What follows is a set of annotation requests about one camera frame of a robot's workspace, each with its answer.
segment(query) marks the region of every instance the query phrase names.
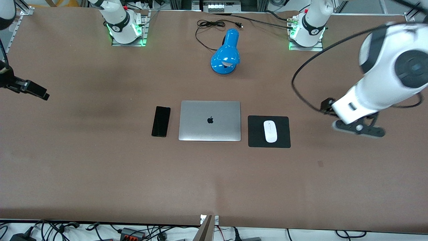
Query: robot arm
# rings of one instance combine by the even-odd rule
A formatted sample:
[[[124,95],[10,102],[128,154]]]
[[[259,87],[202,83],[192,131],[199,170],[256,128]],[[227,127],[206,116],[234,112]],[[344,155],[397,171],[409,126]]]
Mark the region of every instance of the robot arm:
[[[89,0],[98,7],[111,36],[121,44],[133,42],[141,36],[141,14],[125,10],[119,0]]]
[[[349,124],[412,97],[428,86],[428,27],[401,24],[372,32],[360,49],[364,77],[332,104]]]
[[[293,17],[298,19],[298,25],[290,38],[304,47],[316,45],[332,13],[332,0],[311,0],[307,13],[301,12],[298,16]]]
[[[16,7],[13,0],[0,0],[0,30],[9,27],[16,16]]]
[[[13,0],[0,0],[0,6],[0,30],[3,30],[9,27],[15,19],[16,7]],[[7,60],[6,50],[3,44],[2,52],[5,60]],[[7,63],[8,61],[0,61],[0,88],[10,89],[16,93],[29,93],[44,100],[48,100],[49,94],[46,93],[47,90],[45,88],[31,80],[24,80],[16,77],[12,67]]]

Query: power adapter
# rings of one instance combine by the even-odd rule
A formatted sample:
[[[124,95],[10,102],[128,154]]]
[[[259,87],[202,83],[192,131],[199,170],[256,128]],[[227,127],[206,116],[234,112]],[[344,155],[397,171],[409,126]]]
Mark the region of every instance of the power adapter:
[[[36,241],[36,239],[35,238],[32,238],[32,237],[27,237],[25,234],[23,234],[23,233],[17,233],[17,234],[14,234],[13,236],[12,236],[12,238],[10,238],[10,241]]]
[[[127,241],[142,241],[144,237],[144,232],[124,228],[122,229],[122,232],[120,233],[120,240],[127,240]]]

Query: white floor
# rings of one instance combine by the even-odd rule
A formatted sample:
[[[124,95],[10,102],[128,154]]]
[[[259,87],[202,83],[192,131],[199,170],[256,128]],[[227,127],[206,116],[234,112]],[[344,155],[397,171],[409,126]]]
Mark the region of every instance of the white floor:
[[[8,226],[8,230],[4,237],[1,239],[2,241],[8,241],[12,237],[12,235],[17,233],[25,233],[29,227],[34,224],[30,223],[10,223],[6,224]],[[78,229],[73,227],[68,227],[65,230],[64,235],[70,241],[99,241],[95,230],[87,231],[85,230],[89,224],[81,224]],[[32,238],[35,238],[37,241],[42,241],[41,231],[39,224],[38,228],[34,228],[31,234]],[[134,230],[147,229],[147,226],[129,226],[129,225],[114,225],[116,229],[122,228],[131,228]],[[48,224],[44,225],[44,233],[47,233],[49,228]],[[235,240],[235,232],[231,227],[221,227],[223,230],[223,235],[225,240]],[[114,241],[120,240],[120,234],[117,233],[113,228],[109,225],[100,225],[98,228],[99,234],[103,240],[113,239]],[[0,230],[0,236],[4,232],[4,228]],[[217,228],[214,229],[214,241],[223,241],[220,232]],[[290,239],[287,236],[286,229],[262,229],[262,228],[242,228],[238,227],[240,237],[242,239],[245,238],[255,238],[260,237],[262,241],[289,241]],[[186,229],[182,228],[173,228],[166,232],[167,241],[178,241],[185,239],[187,241],[193,240],[197,228],[190,227]],[[360,232],[348,232],[349,235],[358,236],[362,233]],[[338,237],[334,231],[331,230],[306,230],[306,229],[290,229],[290,235],[293,241],[346,241]],[[56,236],[56,241],[62,241],[60,235]],[[428,235],[416,235],[416,234],[394,234],[394,233],[376,233],[376,232],[368,232],[367,235],[363,238],[353,238],[352,240],[358,241],[428,241]]]

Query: power plug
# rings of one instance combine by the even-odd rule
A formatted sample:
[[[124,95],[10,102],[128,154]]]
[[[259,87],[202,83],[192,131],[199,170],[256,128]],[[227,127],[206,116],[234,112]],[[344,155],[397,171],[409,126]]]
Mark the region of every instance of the power plug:
[[[158,241],[166,241],[166,233],[160,233],[158,235]]]
[[[23,233],[17,233],[10,238],[10,241],[36,241],[35,238],[26,237]]]

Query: table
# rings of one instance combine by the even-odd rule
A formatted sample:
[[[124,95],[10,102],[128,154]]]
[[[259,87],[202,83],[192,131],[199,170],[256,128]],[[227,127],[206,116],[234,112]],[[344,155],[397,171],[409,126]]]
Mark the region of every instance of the table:
[[[228,76],[213,73],[212,53],[194,37],[197,20],[222,18],[244,25],[241,64]],[[324,44],[403,19],[332,16]],[[334,118],[292,92],[292,75],[314,53],[289,51],[283,29],[162,11],[146,47],[121,48],[102,22],[83,8],[23,19],[10,64],[51,97],[1,91],[2,218],[197,225],[200,214],[218,214],[222,226],[428,232],[428,105],[381,112],[382,139],[337,132]],[[227,29],[199,38],[216,47]],[[316,105],[341,97],[362,77],[363,40],[309,64],[296,79],[301,93]],[[182,100],[240,101],[242,141],[179,141]],[[157,105],[171,107],[166,138],[150,135]],[[248,115],[288,116],[291,148],[248,147]]]

